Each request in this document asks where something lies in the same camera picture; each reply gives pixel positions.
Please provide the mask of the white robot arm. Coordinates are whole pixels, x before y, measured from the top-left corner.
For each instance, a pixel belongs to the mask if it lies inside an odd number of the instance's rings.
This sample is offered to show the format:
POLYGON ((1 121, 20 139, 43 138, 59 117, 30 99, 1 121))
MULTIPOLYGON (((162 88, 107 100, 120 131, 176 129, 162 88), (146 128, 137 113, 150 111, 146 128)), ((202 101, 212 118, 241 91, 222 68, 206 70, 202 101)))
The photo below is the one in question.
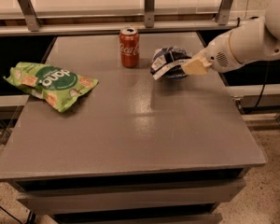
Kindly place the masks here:
POLYGON ((217 36, 181 65, 187 75, 237 70, 257 61, 280 60, 280 0, 272 0, 265 14, 217 36))

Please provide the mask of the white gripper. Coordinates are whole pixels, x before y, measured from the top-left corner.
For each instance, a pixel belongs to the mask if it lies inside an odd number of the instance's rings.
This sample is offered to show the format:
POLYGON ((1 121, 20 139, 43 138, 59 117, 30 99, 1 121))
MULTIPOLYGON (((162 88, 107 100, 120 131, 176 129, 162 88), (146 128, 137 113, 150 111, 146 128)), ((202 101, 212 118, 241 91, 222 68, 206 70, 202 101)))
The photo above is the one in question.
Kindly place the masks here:
POLYGON ((206 75, 210 67, 219 73, 226 73, 244 66, 232 54, 231 31, 210 41, 198 56, 201 57, 189 59, 181 65, 186 75, 206 75))

